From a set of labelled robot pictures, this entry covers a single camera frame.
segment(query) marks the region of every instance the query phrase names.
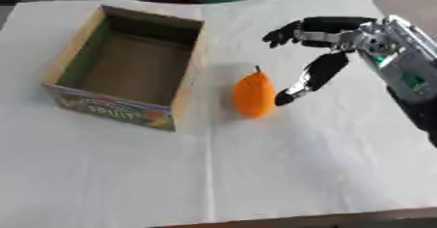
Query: white tablecloth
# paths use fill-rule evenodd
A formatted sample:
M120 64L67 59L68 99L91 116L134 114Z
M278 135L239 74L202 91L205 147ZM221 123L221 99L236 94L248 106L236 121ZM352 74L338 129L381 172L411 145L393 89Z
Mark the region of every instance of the white tablecloth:
M204 19L207 52L184 123L166 133L59 109L46 66L100 4ZM265 118L229 90L258 64L277 91L324 50L269 50L309 16L380 18L372 0L19 4L0 32L0 227L132 228L436 207L437 150L357 56L326 88Z

